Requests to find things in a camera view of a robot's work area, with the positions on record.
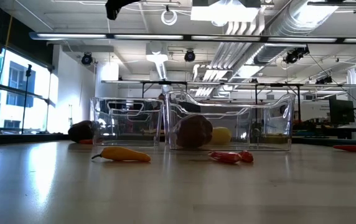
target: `ductwork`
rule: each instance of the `ductwork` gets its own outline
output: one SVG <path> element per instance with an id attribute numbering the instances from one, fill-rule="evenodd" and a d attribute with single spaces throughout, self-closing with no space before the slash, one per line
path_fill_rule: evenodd
<path id="1" fill-rule="evenodd" d="M 337 6 L 308 6 L 310 0 L 293 1 L 265 30 L 265 35 L 273 36 L 305 36 L 323 24 Z M 271 63 L 287 50 L 287 47 L 267 46 L 266 44 L 251 44 L 245 56 L 233 66 L 233 76 L 229 82 L 243 82 L 264 68 L 262 65 Z M 247 69 L 253 64 L 261 66 Z M 229 87 L 221 86 L 218 91 L 226 91 Z"/>

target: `ceiling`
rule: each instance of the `ceiling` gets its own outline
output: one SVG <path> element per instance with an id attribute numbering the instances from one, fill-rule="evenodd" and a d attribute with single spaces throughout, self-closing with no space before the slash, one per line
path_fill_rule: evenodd
<path id="1" fill-rule="evenodd" d="M 108 21 L 105 7 L 102 5 L 83 5 L 78 2 L 56 2 L 57 0 L 19 0 L 14 4 L 12 0 L 0 0 L 0 7 L 6 12 L 25 23 L 37 32 L 111 32 L 111 33 L 154 33 L 154 34 L 223 34 L 225 27 L 215 27 L 211 22 L 191 21 L 190 16 L 178 14 L 178 20 L 173 26 L 161 22 L 162 11 L 146 11 L 144 18 L 139 12 L 138 5 L 129 5 L 123 8 L 115 21 Z M 179 0 L 179 10 L 190 11 L 191 0 Z M 270 20 L 287 0 L 273 1 L 275 7 L 267 8 L 266 21 Z M 163 10 L 161 6 L 143 6 L 145 10 Z M 356 36 L 356 14 L 334 13 L 328 20 L 319 26 L 311 35 L 315 36 Z M 59 42 L 62 45 L 86 46 L 107 45 L 113 46 L 119 55 L 125 69 L 123 75 L 149 74 L 155 70 L 154 63 L 146 60 L 146 41 L 69 41 Z M 172 56 L 166 62 L 167 70 L 192 71 L 195 63 L 184 62 L 186 49 L 194 49 L 195 62 L 209 62 L 213 59 L 219 43 L 206 42 L 168 42 L 169 52 Z M 346 81 L 346 68 L 353 66 L 345 61 L 356 62 L 356 45 L 309 45 L 310 56 L 302 59 L 298 64 L 289 66 L 281 63 L 278 58 L 272 63 L 273 67 L 266 67 L 260 71 L 259 82 L 305 82 L 308 77 L 317 77 L 322 69 L 333 68 L 333 77 L 337 82 Z M 80 52 L 70 52 L 72 57 L 81 55 Z M 108 60 L 109 53 L 97 53 L 99 61 Z"/>

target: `plastic storage container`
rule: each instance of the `plastic storage container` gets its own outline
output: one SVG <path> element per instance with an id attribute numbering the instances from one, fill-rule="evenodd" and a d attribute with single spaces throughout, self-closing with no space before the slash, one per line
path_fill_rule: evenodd
<path id="1" fill-rule="evenodd" d="M 288 151 L 291 148 L 294 94 L 284 95 L 268 105 L 205 104 L 184 91 L 170 91 L 166 99 L 166 144 L 170 149 Z"/>
<path id="2" fill-rule="evenodd" d="M 101 146 L 158 146 L 163 101 L 92 98 L 93 142 Z"/>

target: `monitor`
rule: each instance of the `monitor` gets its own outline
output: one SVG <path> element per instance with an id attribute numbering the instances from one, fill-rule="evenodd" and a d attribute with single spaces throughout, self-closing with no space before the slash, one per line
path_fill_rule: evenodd
<path id="1" fill-rule="evenodd" d="M 354 103 L 349 100 L 329 99 L 330 121 L 333 124 L 355 122 Z"/>

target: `wooden table surface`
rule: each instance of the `wooden table surface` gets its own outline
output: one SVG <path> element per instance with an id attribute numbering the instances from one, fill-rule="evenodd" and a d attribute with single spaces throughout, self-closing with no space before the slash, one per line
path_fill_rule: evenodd
<path id="1" fill-rule="evenodd" d="M 0 146 L 0 223 L 356 223 L 356 154 L 294 145 L 228 165 L 136 148 L 91 161 L 68 141 Z"/>

